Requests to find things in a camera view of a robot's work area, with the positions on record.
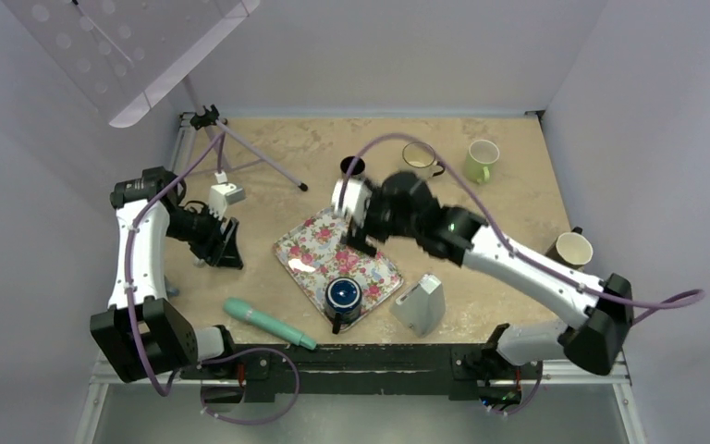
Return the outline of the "cream mug black handle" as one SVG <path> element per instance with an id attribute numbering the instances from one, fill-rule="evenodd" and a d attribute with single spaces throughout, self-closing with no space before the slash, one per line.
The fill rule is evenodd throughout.
<path id="1" fill-rule="evenodd" d="M 404 167 L 421 179 L 436 178 L 446 172 L 446 167 L 439 160 L 437 152 L 427 143 L 408 143 L 403 147 L 401 157 Z"/>

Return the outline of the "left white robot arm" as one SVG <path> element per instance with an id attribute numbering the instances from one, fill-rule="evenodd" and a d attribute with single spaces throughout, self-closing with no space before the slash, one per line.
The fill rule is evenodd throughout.
<path id="1" fill-rule="evenodd" d="M 206 203 L 183 203 L 185 194 L 184 180 L 162 166 L 118 182 L 110 194 L 119 232 L 116 282 L 106 310 L 92 315 L 90 331 L 124 382 L 201 363 L 217 378 L 238 369 L 239 354 L 225 327 L 194 328 L 168 300 L 165 241 L 187 243 L 210 267 L 242 269 L 239 222 L 225 211 L 245 192 L 222 182 L 211 187 Z"/>

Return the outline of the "dark blue mug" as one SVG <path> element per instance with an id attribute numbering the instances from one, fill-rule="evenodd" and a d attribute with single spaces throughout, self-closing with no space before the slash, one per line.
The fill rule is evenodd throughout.
<path id="1" fill-rule="evenodd" d="M 331 321 L 334 335 L 361 317 L 362 299 L 361 286 L 351 277 L 337 277 L 328 283 L 324 293 L 324 314 Z"/>

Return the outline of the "light green mug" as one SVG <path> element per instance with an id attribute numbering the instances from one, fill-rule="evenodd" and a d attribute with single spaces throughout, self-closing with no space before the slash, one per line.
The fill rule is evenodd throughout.
<path id="1" fill-rule="evenodd" d="M 484 184 L 491 178 L 491 170 L 500 158 L 498 146 L 488 140 L 471 143 L 464 162 L 463 175 L 469 181 Z"/>

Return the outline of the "brown small mug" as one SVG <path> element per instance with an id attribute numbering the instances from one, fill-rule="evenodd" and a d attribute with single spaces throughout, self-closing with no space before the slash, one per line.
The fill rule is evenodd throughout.
<path id="1" fill-rule="evenodd" d="M 365 177 L 366 164 L 364 160 L 357 156 L 347 156 L 339 163 L 340 177 L 343 179 L 349 172 L 349 177 L 355 180 L 363 180 Z"/>

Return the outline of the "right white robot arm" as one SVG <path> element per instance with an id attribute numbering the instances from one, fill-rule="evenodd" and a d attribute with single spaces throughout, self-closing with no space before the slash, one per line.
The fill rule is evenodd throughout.
<path id="1" fill-rule="evenodd" d="M 343 241 L 373 256 L 370 240 L 410 238 L 430 256 L 484 273 L 531 297 L 557 320 L 529 327 L 506 326 L 484 348 L 482 363 L 493 376 L 517 365 L 567 358 L 580 369 L 608 375 L 633 325 L 631 284 L 567 267 L 496 234 L 496 225 L 461 207 L 442 205 L 428 185 L 400 171 L 382 184 L 339 179 L 331 205 L 349 220 Z"/>

